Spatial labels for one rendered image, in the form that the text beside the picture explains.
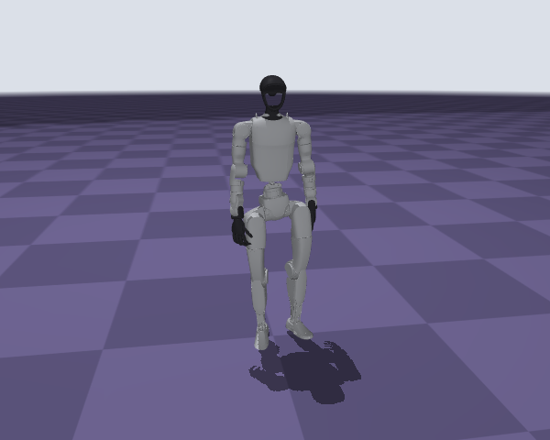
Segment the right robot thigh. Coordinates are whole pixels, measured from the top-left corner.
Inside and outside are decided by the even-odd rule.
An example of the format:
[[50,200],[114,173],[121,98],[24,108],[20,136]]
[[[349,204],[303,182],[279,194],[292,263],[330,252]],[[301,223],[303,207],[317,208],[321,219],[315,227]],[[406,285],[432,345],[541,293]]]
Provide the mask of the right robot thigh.
[[258,206],[244,214],[243,222],[252,238],[246,233],[246,239],[251,245],[247,245],[247,258],[251,280],[268,283],[269,272],[264,268],[264,249],[266,247],[266,223],[264,209]]

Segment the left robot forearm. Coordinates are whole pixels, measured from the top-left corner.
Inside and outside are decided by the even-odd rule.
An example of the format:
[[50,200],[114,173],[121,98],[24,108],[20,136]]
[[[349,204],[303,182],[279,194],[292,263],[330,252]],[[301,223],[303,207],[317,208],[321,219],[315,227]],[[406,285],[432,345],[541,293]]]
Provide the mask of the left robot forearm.
[[[314,162],[313,162],[313,165],[314,165]],[[314,173],[309,173],[309,174],[304,174],[302,176],[302,181],[303,181],[303,190],[304,190],[304,195],[305,195],[305,203],[306,205],[308,206],[308,202],[310,200],[314,200],[315,201],[315,206],[317,205],[317,200],[316,200],[316,186],[315,186],[315,165],[314,165]]]

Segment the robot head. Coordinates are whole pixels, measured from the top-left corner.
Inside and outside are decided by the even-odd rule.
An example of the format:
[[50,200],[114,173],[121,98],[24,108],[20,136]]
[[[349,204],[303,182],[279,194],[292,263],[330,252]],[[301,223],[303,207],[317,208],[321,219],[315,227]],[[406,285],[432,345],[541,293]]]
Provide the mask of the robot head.
[[[263,102],[266,106],[265,114],[269,116],[263,116],[268,120],[279,120],[282,116],[277,116],[279,110],[283,106],[286,95],[286,84],[282,78],[276,75],[269,75],[262,79],[259,89],[261,91]],[[268,105],[265,94],[274,96],[276,94],[282,94],[281,102],[279,105]]]

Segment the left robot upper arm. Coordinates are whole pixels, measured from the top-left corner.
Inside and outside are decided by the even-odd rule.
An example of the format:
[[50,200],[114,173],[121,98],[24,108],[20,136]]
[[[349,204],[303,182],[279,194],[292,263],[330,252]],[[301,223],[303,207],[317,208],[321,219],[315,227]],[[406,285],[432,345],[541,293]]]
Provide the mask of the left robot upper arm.
[[312,130],[310,126],[302,120],[294,120],[296,125],[297,144],[301,162],[298,163],[298,169],[301,174],[314,173],[314,163],[311,160],[312,155]]

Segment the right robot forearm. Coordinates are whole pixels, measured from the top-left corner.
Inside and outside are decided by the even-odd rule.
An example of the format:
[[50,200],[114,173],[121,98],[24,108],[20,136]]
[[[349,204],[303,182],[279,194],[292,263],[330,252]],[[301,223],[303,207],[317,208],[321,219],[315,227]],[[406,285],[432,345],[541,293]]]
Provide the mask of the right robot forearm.
[[[237,211],[237,208],[239,206],[242,206],[243,207],[243,202],[244,202],[244,198],[243,198],[243,186],[244,186],[244,181],[241,181],[241,180],[235,180],[235,176],[236,176],[236,166],[235,164],[232,164],[231,166],[231,171],[230,171],[230,180],[229,180],[229,185],[230,185],[230,214],[232,216],[238,216],[238,211]],[[244,207],[243,207],[244,209]]]

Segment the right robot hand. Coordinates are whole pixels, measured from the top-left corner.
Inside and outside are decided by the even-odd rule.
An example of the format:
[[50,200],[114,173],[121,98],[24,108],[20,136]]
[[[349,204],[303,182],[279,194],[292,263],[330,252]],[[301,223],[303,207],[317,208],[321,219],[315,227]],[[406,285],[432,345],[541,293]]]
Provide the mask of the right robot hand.
[[[248,243],[245,232],[248,234],[249,237],[253,237],[248,230],[245,228],[245,224],[242,221],[242,218],[244,218],[244,209],[242,206],[239,206],[237,208],[238,216],[232,216],[231,219],[234,219],[234,222],[232,224],[232,232],[233,232],[233,240],[235,243],[239,244],[240,246],[247,246],[251,245],[251,243]],[[246,244],[245,244],[246,243]]]

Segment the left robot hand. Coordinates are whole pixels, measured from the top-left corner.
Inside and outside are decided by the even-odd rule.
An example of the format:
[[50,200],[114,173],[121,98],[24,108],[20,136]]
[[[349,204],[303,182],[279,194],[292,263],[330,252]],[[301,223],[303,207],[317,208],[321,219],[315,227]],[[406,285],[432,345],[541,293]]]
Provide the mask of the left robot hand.
[[308,208],[310,209],[310,212],[311,212],[311,219],[312,219],[312,231],[314,229],[314,222],[315,222],[315,217],[316,217],[316,209],[317,209],[317,205],[315,206],[315,201],[314,200],[310,200],[308,202]]

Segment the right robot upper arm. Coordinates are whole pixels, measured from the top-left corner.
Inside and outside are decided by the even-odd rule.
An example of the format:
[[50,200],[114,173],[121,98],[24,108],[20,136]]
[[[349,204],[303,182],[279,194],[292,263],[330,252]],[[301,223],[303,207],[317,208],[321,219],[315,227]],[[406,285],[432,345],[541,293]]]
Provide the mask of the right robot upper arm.
[[247,142],[245,139],[251,134],[252,121],[238,122],[233,128],[232,160],[236,166],[235,178],[245,178],[248,175],[248,165],[244,164]]

